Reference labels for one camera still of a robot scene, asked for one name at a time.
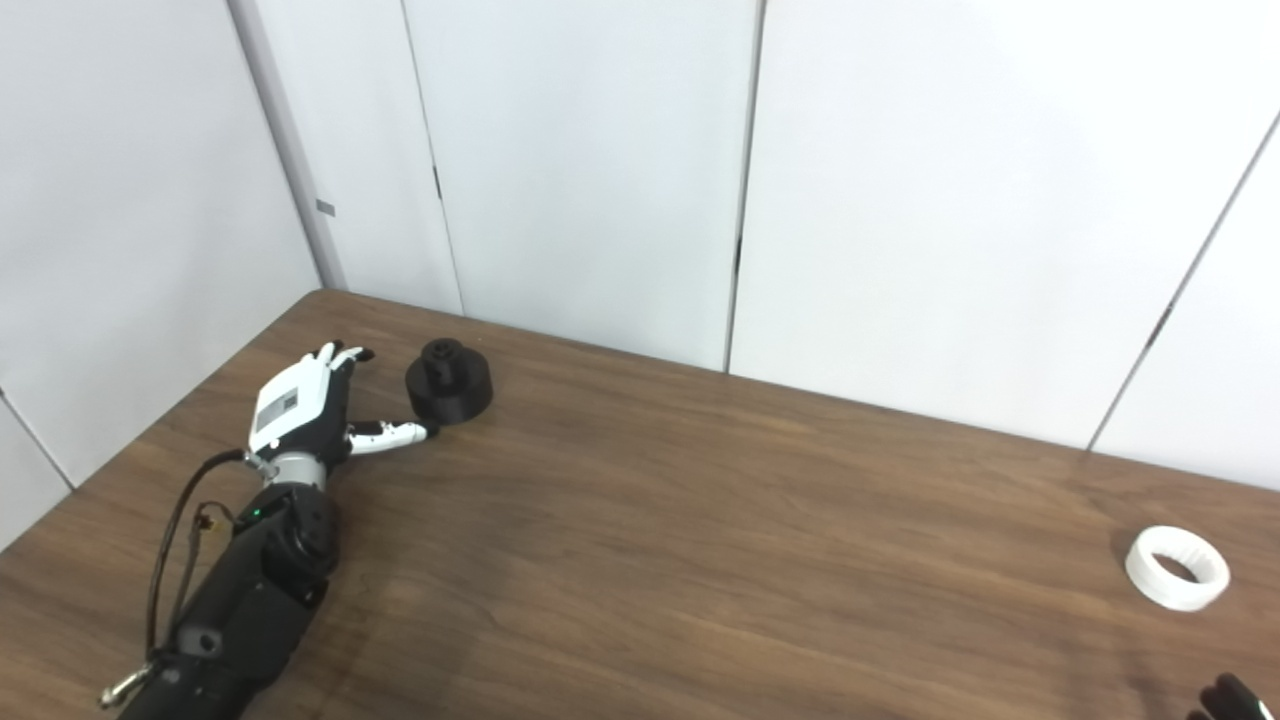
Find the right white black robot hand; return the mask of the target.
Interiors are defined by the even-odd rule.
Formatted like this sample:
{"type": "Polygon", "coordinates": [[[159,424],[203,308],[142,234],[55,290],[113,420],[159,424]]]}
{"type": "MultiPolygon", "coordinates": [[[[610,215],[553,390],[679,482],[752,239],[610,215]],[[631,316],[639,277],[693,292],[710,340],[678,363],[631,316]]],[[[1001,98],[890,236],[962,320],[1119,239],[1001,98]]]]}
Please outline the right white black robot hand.
{"type": "Polygon", "coordinates": [[[1235,674],[1224,673],[1199,692],[1199,706],[1188,719],[1272,720],[1268,706],[1235,674]]]}

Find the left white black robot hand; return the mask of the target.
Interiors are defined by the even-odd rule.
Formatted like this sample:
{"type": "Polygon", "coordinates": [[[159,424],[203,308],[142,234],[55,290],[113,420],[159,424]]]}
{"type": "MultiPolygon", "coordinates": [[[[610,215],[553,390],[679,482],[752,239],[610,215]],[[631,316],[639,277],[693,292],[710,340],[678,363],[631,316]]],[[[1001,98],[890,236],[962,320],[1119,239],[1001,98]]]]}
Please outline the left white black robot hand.
{"type": "Polygon", "coordinates": [[[352,456],[422,443],[439,429],[420,421],[356,421],[348,418],[351,382],[375,352],[342,341],[325,343],[274,375],[259,391],[248,448],[275,461],[307,454],[328,468],[352,456]]]}

